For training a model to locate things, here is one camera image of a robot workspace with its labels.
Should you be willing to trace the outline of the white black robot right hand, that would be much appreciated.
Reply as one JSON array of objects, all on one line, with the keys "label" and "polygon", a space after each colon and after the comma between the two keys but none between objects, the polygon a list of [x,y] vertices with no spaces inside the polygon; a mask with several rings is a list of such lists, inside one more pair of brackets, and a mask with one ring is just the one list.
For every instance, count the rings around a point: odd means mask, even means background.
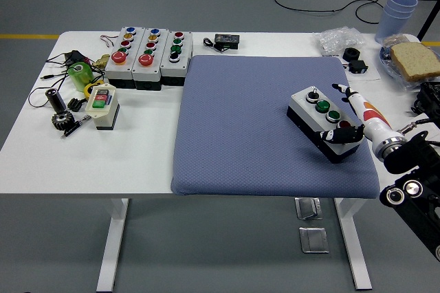
[{"label": "white black robot right hand", "polygon": [[346,144],[358,142],[366,137],[372,143],[375,156],[383,159],[386,157],[385,152],[388,147],[406,143],[405,137],[393,130],[384,116],[359,92],[341,84],[332,84],[332,87],[345,94],[343,101],[350,104],[361,125],[316,133],[320,140],[331,144]]}]

